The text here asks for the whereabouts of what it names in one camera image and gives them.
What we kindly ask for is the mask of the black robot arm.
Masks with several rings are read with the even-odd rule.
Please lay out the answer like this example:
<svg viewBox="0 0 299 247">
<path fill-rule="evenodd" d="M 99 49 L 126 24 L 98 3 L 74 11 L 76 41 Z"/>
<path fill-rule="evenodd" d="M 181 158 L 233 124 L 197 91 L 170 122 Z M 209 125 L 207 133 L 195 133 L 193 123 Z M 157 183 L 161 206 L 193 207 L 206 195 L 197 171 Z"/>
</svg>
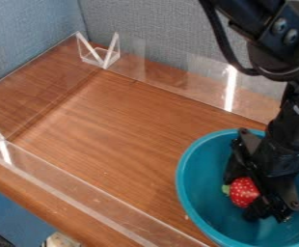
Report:
<svg viewBox="0 0 299 247">
<path fill-rule="evenodd" d="M 289 220 L 299 211 L 299 0 L 199 0 L 230 65 L 286 84 L 281 110 L 262 137 L 242 128 L 225 184 L 250 177 L 259 195 L 243 219 Z"/>
</svg>

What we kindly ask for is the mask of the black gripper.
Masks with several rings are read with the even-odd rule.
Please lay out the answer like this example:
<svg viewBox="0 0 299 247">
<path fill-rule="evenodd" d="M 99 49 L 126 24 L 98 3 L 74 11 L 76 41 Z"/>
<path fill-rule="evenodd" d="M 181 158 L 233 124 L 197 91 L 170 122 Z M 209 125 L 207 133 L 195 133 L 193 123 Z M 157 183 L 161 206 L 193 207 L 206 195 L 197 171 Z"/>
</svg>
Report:
<svg viewBox="0 0 299 247">
<path fill-rule="evenodd" d="M 250 177 L 261 193 L 243 219 L 255 222 L 274 217 L 286 222 L 299 211 L 299 151 L 282 147 L 269 133 L 261 137 L 246 128 L 238 130 L 231 149 L 223 181 L 230 185 L 237 178 Z"/>
</svg>

